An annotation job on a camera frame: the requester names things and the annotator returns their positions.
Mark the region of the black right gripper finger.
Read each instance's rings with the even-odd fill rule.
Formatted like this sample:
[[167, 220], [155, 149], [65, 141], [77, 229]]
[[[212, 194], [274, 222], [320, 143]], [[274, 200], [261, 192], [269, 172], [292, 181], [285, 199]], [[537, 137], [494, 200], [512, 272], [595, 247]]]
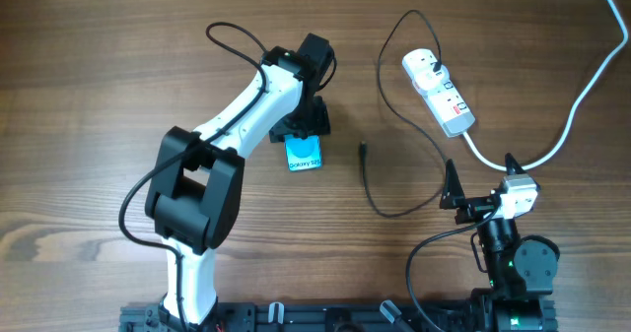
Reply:
[[507, 175], [518, 175], [525, 173], [525, 170], [511, 153], [507, 153], [505, 155], [505, 168]]
[[455, 163], [452, 159], [449, 159], [446, 161], [445, 182], [440, 200], [440, 208], [448, 210], [464, 206], [464, 191], [459, 181]]

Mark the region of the blue Galaxy smartphone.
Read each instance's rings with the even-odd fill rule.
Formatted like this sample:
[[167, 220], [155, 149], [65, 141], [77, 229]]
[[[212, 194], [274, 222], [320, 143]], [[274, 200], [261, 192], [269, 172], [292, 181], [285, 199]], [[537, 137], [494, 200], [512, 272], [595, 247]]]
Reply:
[[306, 139], [287, 136], [285, 151], [289, 171], [310, 170], [322, 166], [320, 140], [317, 135]]

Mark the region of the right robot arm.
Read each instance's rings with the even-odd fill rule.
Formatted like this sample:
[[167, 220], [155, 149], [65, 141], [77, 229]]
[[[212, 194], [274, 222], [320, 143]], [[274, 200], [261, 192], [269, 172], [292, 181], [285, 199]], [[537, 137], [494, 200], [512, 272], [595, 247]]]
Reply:
[[440, 207], [455, 209], [458, 225], [475, 226], [478, 269], [488, 276], [488, 289], [475, 289], [462, 322], [469, 331], [532, 331], [558, 329], [553, 280], [560, 249], [541, 235], [522, 236], [517, 218], [532, 211], [540, 185], [505, 156], [506, 175], [489, 195], [466, 197], [453, 161], [446, 162]]

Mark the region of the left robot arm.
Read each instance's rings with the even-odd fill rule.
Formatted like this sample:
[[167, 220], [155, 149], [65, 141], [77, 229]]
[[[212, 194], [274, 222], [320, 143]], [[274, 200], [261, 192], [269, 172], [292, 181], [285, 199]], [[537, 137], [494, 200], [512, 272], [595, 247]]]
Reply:
[[336, 66], [329, 41], [310, 33], [297, 50], [276, 46], [261, 73], [220, 114], [192, 131], [172, 128], [150, 183], [146, 215], [172, 250], [160, 322], [172, 331], [208, 331], [216, 318], [216, 250], [240, 210], [245, 161], [264, 139], [285, 146], [291, 171], [319, 168], [319, 138], [330, 132], [318, 95]]

